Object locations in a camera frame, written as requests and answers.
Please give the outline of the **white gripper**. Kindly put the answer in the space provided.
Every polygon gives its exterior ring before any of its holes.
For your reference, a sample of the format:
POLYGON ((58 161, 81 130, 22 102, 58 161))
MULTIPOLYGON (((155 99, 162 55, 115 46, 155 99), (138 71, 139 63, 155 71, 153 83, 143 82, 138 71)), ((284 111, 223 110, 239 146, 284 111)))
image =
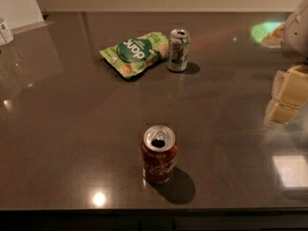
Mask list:
MULTIPOLYGON (((308 63, 308 0, 302 0, 289 15, 281 41, 283 55, 295 63, 308 63)), ((271 96, 279 104, 299 110, 308 101, 308 65, 278 70, 271 96)))

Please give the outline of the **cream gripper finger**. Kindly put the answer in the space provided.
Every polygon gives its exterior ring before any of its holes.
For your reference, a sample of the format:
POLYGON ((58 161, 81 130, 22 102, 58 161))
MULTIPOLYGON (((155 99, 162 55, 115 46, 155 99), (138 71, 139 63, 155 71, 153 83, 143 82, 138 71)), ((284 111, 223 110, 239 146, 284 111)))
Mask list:
POLYGON ((276 100, 271 100, 266 108, 264 125, 269 128, 278 128, 286 125, 295 115, 297 109, 280 104, 276 100))

